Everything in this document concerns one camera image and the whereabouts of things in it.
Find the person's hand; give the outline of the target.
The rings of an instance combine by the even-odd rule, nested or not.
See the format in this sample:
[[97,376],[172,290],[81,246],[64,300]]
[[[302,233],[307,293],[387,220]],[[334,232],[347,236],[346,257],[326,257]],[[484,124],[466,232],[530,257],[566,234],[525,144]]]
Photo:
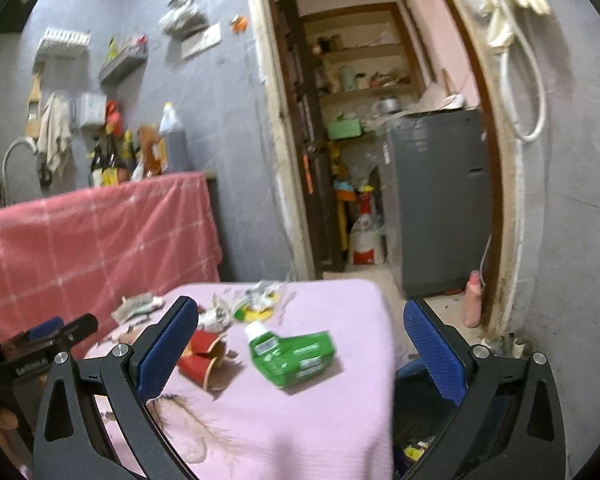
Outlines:
[[0,447],[13,464],[18,465],[17,456],[12,452],[12,447],[6,439],[6,431],[18,428],[17,416],[6,408],[0,408]]

